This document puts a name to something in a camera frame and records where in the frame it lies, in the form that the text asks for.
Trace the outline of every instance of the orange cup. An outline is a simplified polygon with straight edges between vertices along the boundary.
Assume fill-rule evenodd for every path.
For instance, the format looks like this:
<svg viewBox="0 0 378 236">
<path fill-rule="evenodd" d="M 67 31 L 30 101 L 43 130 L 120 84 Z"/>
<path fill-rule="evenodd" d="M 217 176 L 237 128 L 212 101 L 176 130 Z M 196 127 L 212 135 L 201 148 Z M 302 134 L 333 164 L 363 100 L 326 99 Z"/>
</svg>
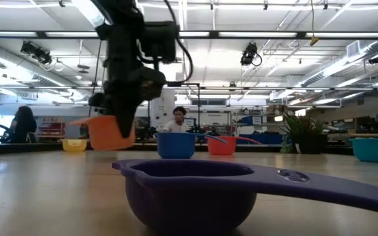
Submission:
<svg viewBox="0 0 378 236">
<path fill-rule="evenodd" d="M 110 151 L 125 149 L 135 143 L 135 126 L 132 125 L 128 138 L 122 137 L 122 133 L 113 115 L 100 115 L 81 121 L 74 121 L 73 125 L 87 125 L 89 127 L 90 145 L 95 151 Z"/>
</svg>

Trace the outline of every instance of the person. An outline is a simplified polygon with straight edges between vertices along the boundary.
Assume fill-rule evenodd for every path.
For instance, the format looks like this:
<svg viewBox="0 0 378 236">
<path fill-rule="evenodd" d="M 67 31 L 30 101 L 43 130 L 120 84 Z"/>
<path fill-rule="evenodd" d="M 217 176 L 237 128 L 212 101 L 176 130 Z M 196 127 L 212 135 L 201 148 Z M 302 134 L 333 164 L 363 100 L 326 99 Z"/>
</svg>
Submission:
<svg viewBox="0 0 378 236">
<path fill-rule="evenodd" d="M 173 115 L 175 119 L 169 121 L 163 127 L 163 132 L 186 132 L 189 127 L 183 123 L 184 116 L 186 115 L 186 110 L 183 107 L 177 107 L 173 110 Z"/>
<path fill-rule="evenodd" d="M 11 143 L 27 143 L 29 133 L 36 132 L 36 128 L 36 120 L 34 119 L 32 109 L 30 109 L 28 106 L 19 107 L 14 119 L 11 122 Z"/>
</svg>

